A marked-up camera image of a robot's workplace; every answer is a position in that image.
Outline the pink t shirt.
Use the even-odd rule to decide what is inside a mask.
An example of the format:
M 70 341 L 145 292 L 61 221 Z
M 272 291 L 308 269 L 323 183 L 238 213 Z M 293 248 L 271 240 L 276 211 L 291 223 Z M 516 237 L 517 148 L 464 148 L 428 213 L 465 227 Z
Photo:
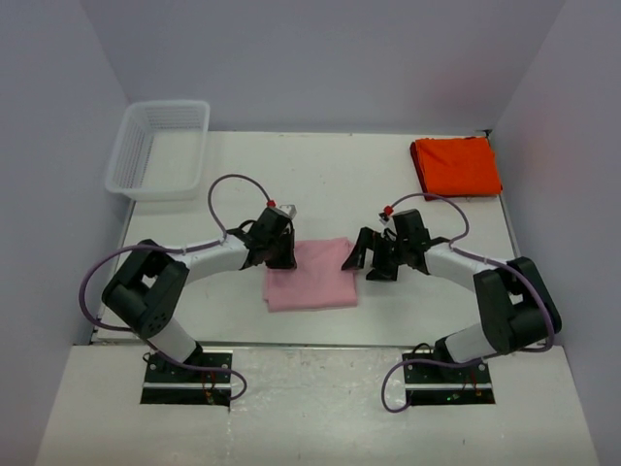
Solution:
M 355 276 L 342 270 L 352 249 L 353 244 L 347 238 L 297 242 L 296 269 L 266 271 L 263 300 L 268 312 L 356 307 Z

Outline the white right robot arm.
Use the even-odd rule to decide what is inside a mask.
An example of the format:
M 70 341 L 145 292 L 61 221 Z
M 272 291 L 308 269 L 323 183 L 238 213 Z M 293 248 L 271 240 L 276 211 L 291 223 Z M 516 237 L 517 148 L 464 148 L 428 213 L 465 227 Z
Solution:
M 364 267 L 373 253 L 368 281 L 394 282 L 402 266 L 458 284 L 475 296 L 479 322 L 440 338 L 433 346 L 433 369 L 443 381 L 463 375 L 468 363 L 530 352 L 532 345 L 553 338 L 562 320 L 536 264 L 527 257 L 487 259 L 454 248 L 444 237 L 432 237 L 416 209 L 380 215 L 384 230 L 360 229 L 344 271 Z

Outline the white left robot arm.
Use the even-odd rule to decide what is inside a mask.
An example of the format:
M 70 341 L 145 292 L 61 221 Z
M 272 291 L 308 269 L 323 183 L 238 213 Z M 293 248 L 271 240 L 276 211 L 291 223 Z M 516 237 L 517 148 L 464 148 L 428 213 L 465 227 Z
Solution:
M 172 375 L 182 382 L 192 381 L 201 372 L 198 352 L 202 347 L 174 318 L 183 289 L 212 275 L 261 264 L 276 270 L 295 269 L 295 215 L 293 205 L 269 206 L 257 220 L 227 230 L 215 245 L 194 245 L 181 253 L 144 240 L 108 282 L 102 302 L 168 360 Z

